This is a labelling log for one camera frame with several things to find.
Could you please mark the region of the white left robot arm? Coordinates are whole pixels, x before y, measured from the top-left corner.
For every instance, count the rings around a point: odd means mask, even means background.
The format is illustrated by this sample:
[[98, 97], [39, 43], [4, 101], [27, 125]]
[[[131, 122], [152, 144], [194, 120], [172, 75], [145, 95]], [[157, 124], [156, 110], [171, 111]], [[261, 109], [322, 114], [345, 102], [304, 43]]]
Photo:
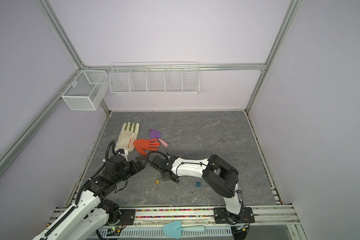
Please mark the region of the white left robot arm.
[[142, 171], [147, 162], [128, 161], [126, 150], [115, 150], [109, 143], [103, 165], [80, 187], [74, 202], [36, 240], [86, 240], [106, 224], [127, 224], [119, 204], [107, 196], [116, 190], [118, 183]]

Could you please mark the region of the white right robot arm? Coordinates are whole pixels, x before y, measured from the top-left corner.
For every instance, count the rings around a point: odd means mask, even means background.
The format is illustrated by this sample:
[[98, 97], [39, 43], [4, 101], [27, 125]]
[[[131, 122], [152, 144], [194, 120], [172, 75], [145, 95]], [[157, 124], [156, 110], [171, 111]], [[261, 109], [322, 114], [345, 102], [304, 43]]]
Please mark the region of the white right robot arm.
[[147, 162], [158, 170], [163, 180], [180, 182], [180, 177], [203, 179], [212, 190], [223, 197], [225, 209], [217, 209], [215, 222], [235, 225], [251, 223], [251, 213], [240, 199], [239, 172], [217, 155], [203, 160], [186, 160], [180, 156], [159, 151], [151, 151], [146, 156]]

